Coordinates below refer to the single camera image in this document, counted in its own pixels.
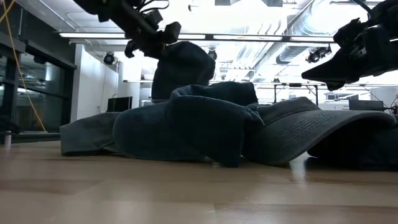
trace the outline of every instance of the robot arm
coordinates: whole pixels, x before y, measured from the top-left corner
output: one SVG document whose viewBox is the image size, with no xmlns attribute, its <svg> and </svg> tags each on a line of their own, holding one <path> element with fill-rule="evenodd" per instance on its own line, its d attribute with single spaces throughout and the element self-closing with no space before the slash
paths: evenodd
<svg viewBox="0 0 398 224">
<path fill-rule="evenodd" d="M 398 69 L 398 41 L 392 41 L 398 38 L 398 1 L 386 0 L 367 11 L 368 21 L 354 19 L 335 34 L 333 39 L 341 47 L 335 56 L 303 72 L 303 78 L 325 82 L 333 91 L 361 77 Z"/>
<path fill-rule="evenodd" d="M 145 56 L 161 58 L 166 44 L 178 40 L 181 25 L 173 22 L 165 30 L 159 29 L 158 23 L 163 20 L 157 9 L 148 14 L 140 12 L 144 4 L 154 0 L 74 0 L 82 9 L 92 15 L 98 15 L 100 22 L 112 20 L 132 39 L 126 46 L 125 54 L 133 57 L 134 50 L 143 51 Z"/>
</svg>

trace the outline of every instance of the baseball cap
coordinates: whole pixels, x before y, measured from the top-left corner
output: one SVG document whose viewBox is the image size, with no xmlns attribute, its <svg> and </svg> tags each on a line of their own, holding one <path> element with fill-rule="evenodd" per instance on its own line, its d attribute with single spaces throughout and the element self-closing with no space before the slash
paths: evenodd
<svg viewBox="0 0 398 224">
<path fill-rule="evenodd" d="M 261 106 L 259 114 L 264 128 L 249 137 L 243 156 L 270 166 L 290 162 L 353 122 L 372 122 L 379 127 L 396 123 L 395 117 L 380 111 L 321 110 L 305 97 Z"/>
</svg>

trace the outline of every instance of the fluorescent light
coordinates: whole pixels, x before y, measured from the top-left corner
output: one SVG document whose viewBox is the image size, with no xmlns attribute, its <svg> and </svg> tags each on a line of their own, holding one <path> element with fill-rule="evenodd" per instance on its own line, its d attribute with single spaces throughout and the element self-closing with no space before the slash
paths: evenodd
<svg viewBox="0 0 398 224">
<path fill-rule="evenodd" d="M 125 39 L 122 33 L 60 33 L 64 38 L 79 38 L 79 39 Z"/>
<path fill-rule="evenodd" d="M 152 83 L 154 81 L 153 80 L 123 80 L 123 82 L 128 82 L 128 83 Z"/>
<path fill-rule="evenodd" d="M 206 36 L 205 35 L 201 35 L 201 34 L 180 34 L 178 39 L 205 39 Z"/>
<path fill-rule="evenodd" d="M 315 42 L 315 43 L 334 43 L 333 37 L 312 37 L 312 36 L 301 36 L 301 37 L 291 37 L 291 42 Z"/>
<path fill-rule="evenodd" d="M 215 40 L 262 40 L 262 41 L 281 41 L 281 36 L 263 36 L 263 35 L 214 35 Z"/>
<path fill-rule="evenodd" d="M 122 33 L 60 33 L 61 37 L 71 39 L 126 39 Z M 201 34 L 180 34 L 179 39 L 205 39 Z"/>
</svg>

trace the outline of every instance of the fabric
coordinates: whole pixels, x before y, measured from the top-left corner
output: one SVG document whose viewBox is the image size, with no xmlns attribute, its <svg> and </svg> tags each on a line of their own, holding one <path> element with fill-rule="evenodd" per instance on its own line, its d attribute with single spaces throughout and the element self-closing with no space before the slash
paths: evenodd
<svg viewBox="0 0 398 224">
<path fill-rule="evenodd" d="M 121 113 L 102 113 L 60 127 L 61 154 L 89 156 L 118 153 L 112 130 Z"/>
<path fill-rule="evenodd" d="M 270 166 L 290 162 L 341 128 L 347 127 L 351 133 L 358 131 L 348 126 L 354 122 L 371 123 L 370 129 L 388 128 L 396 123 L 393 116 L 378 111 L 323 111 L 307 98 L 262 106 L 259 114 L 264 128 L 246 141 L 243 156 Z M 335 143 L 330 147 L 329 154 L 333 154 L 343 142 L 330 139 Z"/>
<path fill-rule="evenodd" d="M 308 153 L 333 167 L 398 170 L 398 124 L 381 128 L 375 120 L 353 122 L 319 142 Z"/>
<path fill-rule="evenodd" d="M 113 138 L 127 156 L 162 161 L 209 157 L 237 167 L 246 136 L 263 127 L 252 83 L 190 85 L 165 103 L 120 114 Z"/>
<path fill-rule="evenodd" d="M 182 41 L 166 46 L 165 57 L 157 64 L 152 84 L 153 100 L 168 100 L 171 93 L 187 85 L 208 86 L 215 61 L 199 46 Z"/>
</svg>

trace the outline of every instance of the ceiling light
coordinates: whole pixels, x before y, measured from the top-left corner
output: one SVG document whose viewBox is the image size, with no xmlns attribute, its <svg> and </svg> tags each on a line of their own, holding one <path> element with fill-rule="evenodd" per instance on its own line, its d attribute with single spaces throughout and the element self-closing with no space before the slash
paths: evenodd
<svg viewBox="0 0 398 224">
<path fill-rule="evenodd" d="M 193 39 L 201 39 L 204 40 L 206 38 L 205 35 L 201 34 L 180 34 L 178 36 L 178 39 L 187 39 L 187 40 L 193 40 Z"/>
<path fill-rule="evenodd" d="M 122 33 L 60 33 L 61 37 L 73 39 L 125 39 Z"/>
<path fill-rule="evenodd" d="M 301 36 L 301 37 L 291 37 L 290 38 L 290 42 L 308 42 L 308 43 L 335 43 L 335 41 L 333 40 L 333 37 L 322 37 L 322 36 L 318 36 L 318 37 L 314 37 L 314 36 Z"/>
<path fill-rule="evenodd" d="M 215 40 L 246 40 L 246 41 L 281 41 L 282 36 L 266 36 L 266 35 L 214 35 Z"/>
<path fill-rule="evenodd" d="M 123 33 L 71 32 L 60 33 L 60 36 L 71 39 L 126 39 Z M 205 37 L 205 35 L 201 34 L 180 34 L 178 38 L 182 40 L 204 40 Z"/>
</svg>

